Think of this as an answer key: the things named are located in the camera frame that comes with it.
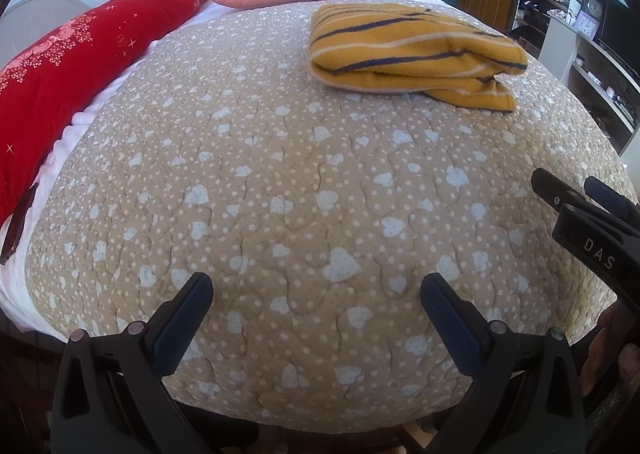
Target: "folded clothes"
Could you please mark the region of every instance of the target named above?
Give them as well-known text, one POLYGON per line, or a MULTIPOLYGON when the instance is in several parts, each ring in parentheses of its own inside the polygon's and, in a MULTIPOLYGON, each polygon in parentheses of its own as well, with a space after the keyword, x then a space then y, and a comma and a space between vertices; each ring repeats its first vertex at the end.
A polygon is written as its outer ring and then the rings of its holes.
POLYGON ((520 75, 524 50, 428 8, 333 4, 311 20, 308 67, 336 88, 367 93, 422 92, 465 108, 513 111, 494 75, 520 75))

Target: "black tv screen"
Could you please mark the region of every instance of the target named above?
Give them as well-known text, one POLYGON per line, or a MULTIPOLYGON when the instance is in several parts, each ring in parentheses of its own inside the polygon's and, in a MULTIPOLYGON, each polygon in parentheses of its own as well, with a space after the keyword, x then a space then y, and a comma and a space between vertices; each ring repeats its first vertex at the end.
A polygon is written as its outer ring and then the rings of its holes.
POLYGON ((640 24, 624 3, 607 0, 600 43, 640 76, 640 24))

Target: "white bed sheet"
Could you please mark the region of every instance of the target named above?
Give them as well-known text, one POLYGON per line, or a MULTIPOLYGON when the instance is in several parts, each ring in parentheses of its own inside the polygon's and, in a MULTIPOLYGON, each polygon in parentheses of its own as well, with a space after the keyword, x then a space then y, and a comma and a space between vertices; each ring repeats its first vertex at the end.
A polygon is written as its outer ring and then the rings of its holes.
MULTIPOLYGON (((441 0, 414 1, 441 6, 447 5, 441 0)), ((208 23, 231 12, 236 12, 236 10, 217 5, 216 3, 207 2, 202 6, 198 14, 184 23, 178 30, 183 27, 208 23)), ((38 172, 35 181, 39 183, 39 186, 31 209, 27 212, 24 231, 16 253, 7 261, 5 266, 0 266, 0 307, 5 315, 23 331, 34 329, 47 333, 48 335, 53 335, 66 342, 66 337, 55 330, 36 310, 27 291, 24 269, 31 235, 66 159, 76 145, 78 145, 78 142, 87 129, 89 129, 89 126, 93 123, 100 109, 102 109, 111 96, 120 88, 124 81, 126 81, 129 75, 133 73, 140 62, 153 51, 157 44, 158 41, 151 43, 146 49, 146 52, 135 63, 122 72, 116 80, 111 82, 107 88, 98 93, 92 103, 83 112, 76 113, 76 115, 73 116, 71 124, 65 128, 62 138, 55 143, 52 152, 38 172)), ((11 218, 8 218, 4 225, 2 225, 2 228, 0 228, 0 245, 4 243, 4 237, 10 221, 11 218)))

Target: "headboard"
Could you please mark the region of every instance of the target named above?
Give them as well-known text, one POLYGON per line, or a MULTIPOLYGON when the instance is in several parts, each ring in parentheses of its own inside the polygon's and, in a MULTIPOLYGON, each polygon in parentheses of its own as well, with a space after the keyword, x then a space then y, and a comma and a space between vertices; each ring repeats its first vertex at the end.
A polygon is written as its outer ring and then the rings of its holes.
POLYGON ((80 0, 23 0, 0 18, 0 68, 56 27, 89 9, 80 0))

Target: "floral embroidery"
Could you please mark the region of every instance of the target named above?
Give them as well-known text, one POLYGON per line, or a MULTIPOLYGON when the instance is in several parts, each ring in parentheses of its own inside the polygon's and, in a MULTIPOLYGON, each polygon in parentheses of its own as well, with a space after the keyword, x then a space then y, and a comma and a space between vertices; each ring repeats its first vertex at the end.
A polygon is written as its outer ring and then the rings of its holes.
POLYGON ((96 16, 80 14, 77 18, 66 22, 58 31, 46 40, 25 50, 14 57, 0 70, 0 93, 10 80, 22 82, 30 68, 37 68, 47 60, 55 66, 60 66, 62 57, 78 43, 93 41, 89 32, 89 23, 96 16))

